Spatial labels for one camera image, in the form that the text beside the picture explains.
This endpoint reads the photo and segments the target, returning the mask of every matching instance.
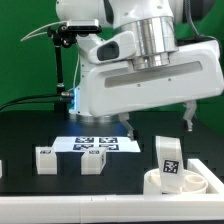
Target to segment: paper sheet with markers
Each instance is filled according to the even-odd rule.
[[[127,137],[57,137],[55,152],[85,152],[90,147],[106,147],[107,152],[140,152],[137,141]]]

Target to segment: cable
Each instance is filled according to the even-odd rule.
[[[0,107],[0,111],[4,110],[7,107],[15,106],[15,105],[21,105],[21,104],[51,104],[56,103],[59,101],[30,101],[30,102],[15,102],[15,103],[7,103]]]
[[[77,78],[77,73],[78,73],[78,68],[79,68],[79,62],[80,62],[80,56],[79,56],[79,46],[77,44],[78,47],[78,60],[76,62],[76,68],[75,68],[75,74],[74,74],[74,81],[73,81],[73,86],[75,87],[75,82],[76,82],[76,78]]]
[[[18,103],[21,101],[25,101],[25,100],[34,100],[34,99],[43,99],[43,98],[53,98],[53,97],[59,97],[61,96],[61,94],[45,94],[45,95],[33,95],[33,96],[25,96],[25,97],[21,97],[12,101],[9,101],[6,104],[11,104],[11,103]]]
[[[28,39],[30,39],[30,38],[32,38],[32,37],[35,37],[35,35],[33,35],[33,34],[36,34],[38,31],[43,30],[44,28],[48,28],[49,26],[54,26],[54,25],[64,24],[64,23],[66,23],[66,22],[67,22],[67,21],[59,21],[59,22],[55,22],[55,23],[50,23],[50,24],[44,25],[44,26],[42,26],[42,27],[40,27],[40,28],[38,28],[38,29],[32,31],[31,33],[27,34],[27,35],[26,35],[25,37],[23,37],[20,41],[22,42],[22,41],[28,40]]]
[[[47,32],[33,34],[33,35],[31,35],[31,36],[28,36],[25,40],[29,40],[29,39],[31,39],[31,38],[33,38],[33,37],[42,36],[42,35],[46,35],[46,34],[47,34]]]
[[[220,41],[215,37],[200,34],[198,32],[197,28],[195,27],[194,22],[192,20],[192,15],[191,15],[191,0],[184,0],[184,6],[185,6],[186,19],[194,33],[195,40],[196,41],[205,41],[205,40],[217,41],[219,44],[220,55],[222,55],[222,45],[221,45]]]
[[[186,14],[187,22],[190,25],[192,31],[194,32],[195,37],[198,38],[200,37],[200,34],[194,25],[194,22],[192,20],[192,15],[191,15],[191,0],[185,0],[184,4],[185,4],[184,6],[185,6],[185,14]]]

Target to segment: metal cylinder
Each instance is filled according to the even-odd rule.
[[[168,53],[178,51],[172,17],[140,20],[118,29],[124,31],[135,35],[137,51],[131,59],[136,71],[168,65]]]

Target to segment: black and white pattern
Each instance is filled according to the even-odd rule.
[[[94,143],[94,138],[89,137],[79,137],[76,138],[75,143]]]
[[[165,160],[163,172],[170,174],[178,174],[179,161]]]
[[[73,150],[87,150],[88,148],[94,147],[93,144],[76,144]]]
[[[89,154],[97,155],[97,154],[100,154],[100,151],[99,150],[90,150]]]
[[[119,146],[118,145],[112,145],[112,144],[110,144],[110,145],[102,144],[102,145],[100,145],[100,147],[106,147],[107,150],[110,150],[110,151],[117,151],[117,150],[119,150]]]
[[[118,143],[118,140],[117,138],[100,138],[100,143],[106,143],[106,144]]]
[[[51,154],[51,150],[50,149],[41,150],[40,154]]]

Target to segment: white holder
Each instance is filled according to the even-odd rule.
[[[180,189],[180,194],[206,194],[208,181],[201,175],[189,170],[183,172],[185,185]],[[144,176],[144,195],[172,193],[175,187],[162,187],[159,169],[150,170]]]

